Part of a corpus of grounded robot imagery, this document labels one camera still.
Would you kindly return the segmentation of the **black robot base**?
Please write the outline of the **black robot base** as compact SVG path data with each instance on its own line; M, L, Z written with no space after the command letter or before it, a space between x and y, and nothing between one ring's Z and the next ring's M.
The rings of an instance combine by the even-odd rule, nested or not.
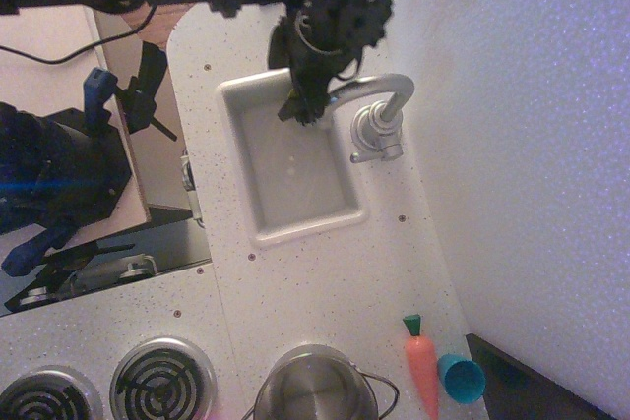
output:
M4 259L9 276L30 274L48 250L113 213L132 172L110 117L95 106L41 117L1 105L1 231L42 228Z

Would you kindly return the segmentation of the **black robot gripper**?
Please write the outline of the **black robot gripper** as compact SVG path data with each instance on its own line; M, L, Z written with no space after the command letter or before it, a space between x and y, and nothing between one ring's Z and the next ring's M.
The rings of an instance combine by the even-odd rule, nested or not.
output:
M272 32L268 66L290 69L293 93L278 118L312 125L330 103L330 80L384 37L392 0L282 1L285 14Z

